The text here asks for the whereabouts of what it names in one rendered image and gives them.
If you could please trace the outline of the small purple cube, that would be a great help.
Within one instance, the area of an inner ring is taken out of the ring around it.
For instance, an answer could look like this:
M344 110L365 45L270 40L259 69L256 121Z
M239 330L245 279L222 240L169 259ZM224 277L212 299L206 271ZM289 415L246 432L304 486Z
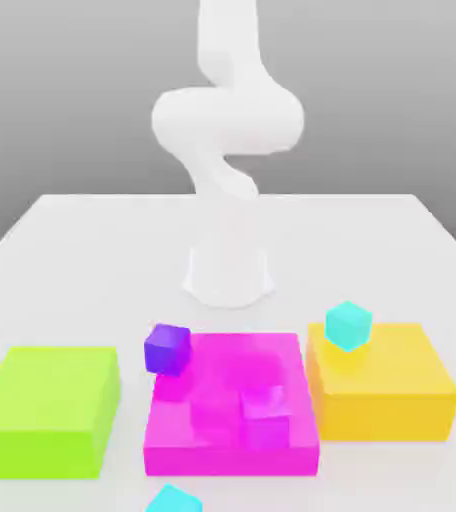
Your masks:
M178 377L189 362L191 331L187 327L157 323L144 341L146 370Z

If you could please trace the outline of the small cyan cube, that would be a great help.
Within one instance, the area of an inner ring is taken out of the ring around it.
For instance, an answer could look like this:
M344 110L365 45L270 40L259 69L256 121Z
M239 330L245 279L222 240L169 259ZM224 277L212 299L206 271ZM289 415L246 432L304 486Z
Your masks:
M203 503L197 497L166 484L151 500L144 512L203 512Z
M350 301L329 309L325 319L325 337L345 352L364 345L372 330L372 313Z

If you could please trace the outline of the small magenta cube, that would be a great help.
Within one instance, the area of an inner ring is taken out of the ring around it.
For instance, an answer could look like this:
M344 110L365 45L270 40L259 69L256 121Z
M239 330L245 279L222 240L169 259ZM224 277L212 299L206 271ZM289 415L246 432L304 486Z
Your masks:
M285 387L270 385L245 389L240 394L241 437L250 450L290 447L291 409Z

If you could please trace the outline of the large magenta box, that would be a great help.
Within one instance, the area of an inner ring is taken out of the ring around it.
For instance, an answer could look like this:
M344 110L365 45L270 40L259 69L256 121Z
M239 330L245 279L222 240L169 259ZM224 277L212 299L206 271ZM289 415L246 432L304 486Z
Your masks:
M154 384L143 443L149 476L314 476L320 443L295 333L196 333L178 377ZM243 390L285 387L290 447L247 449Z

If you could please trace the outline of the large yellow box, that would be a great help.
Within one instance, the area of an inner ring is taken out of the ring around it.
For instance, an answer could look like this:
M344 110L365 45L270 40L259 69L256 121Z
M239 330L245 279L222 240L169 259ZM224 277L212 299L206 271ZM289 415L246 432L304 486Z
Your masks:
M345 352L308 326L306 375L319 437L347 442L444 442L456 384L419 323L377 323Z

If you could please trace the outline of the large lime green box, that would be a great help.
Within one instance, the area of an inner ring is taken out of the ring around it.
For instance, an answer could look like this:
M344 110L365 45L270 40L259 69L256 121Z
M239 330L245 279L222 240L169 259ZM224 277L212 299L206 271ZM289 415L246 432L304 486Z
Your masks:
M0 479L96 479L121 396L113 347L13 347L0 364Z

